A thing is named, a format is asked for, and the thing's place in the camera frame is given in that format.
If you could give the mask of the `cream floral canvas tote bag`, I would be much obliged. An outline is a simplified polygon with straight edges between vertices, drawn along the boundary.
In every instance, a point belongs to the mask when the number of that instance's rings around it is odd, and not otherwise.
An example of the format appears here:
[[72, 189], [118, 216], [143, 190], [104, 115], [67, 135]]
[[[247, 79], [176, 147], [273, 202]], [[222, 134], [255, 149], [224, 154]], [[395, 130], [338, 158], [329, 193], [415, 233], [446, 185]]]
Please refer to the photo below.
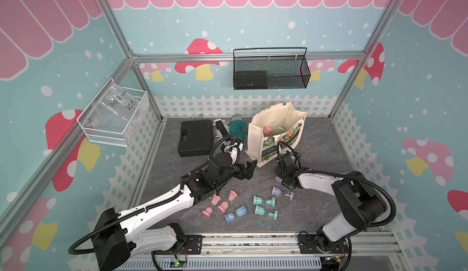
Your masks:
[[[296, 110], [291, 102], [275, 104], [256, 114], [248, 127], [247, 155], [251, 160], [257, 160], [257, 166], [262, 167], [277, 157], [277, 143], [283, 141], [295, 148], [302, 136], [306, 112]], [[263, 128], [273, 129], [272, 136], [264, 137]], [[277, 127], [285, 132], [278, 134]]]

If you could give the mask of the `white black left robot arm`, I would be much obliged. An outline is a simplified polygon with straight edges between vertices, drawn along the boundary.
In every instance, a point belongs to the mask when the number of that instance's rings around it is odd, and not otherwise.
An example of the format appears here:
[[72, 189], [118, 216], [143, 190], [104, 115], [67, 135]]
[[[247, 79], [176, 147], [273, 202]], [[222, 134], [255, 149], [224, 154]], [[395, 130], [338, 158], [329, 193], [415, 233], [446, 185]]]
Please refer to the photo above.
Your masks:
[[74, 242], [68, 253], [95, 254], [101, 271], [113, 271], [130, 257], [145, 252], [178, 254], [187, 245], [179, 224], [171, 223], [156, 234], [150, 234], [148, 229], [172, 214], [219, 195], [233, 178], [250, 180], [257, 161], [241, 163], [242, 147], [235, 135], [225, 136], [212, 147], [204, 163], [181, 176], [179, 184], [167, 193], [120, 212], [114, 208], [105, 210], [95, 229]]

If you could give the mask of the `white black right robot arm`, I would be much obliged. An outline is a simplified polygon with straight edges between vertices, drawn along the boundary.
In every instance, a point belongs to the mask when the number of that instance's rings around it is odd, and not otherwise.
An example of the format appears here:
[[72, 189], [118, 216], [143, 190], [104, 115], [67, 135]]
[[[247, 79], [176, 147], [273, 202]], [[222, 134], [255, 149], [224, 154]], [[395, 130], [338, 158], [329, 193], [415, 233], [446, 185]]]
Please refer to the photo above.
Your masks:
[[276, 152], [278, 166], [275, 174], [285, 187], [330, 194], [340, 207], [340, 213], [312, 236], [318, 251], [329, 253], [341, 240], [369, 227], [385, 226], [396, 217], [396, 203], [391, 195], [361, 172], [339, 174], [304, 167], [301, 155], [284, 141], [277, 143]]

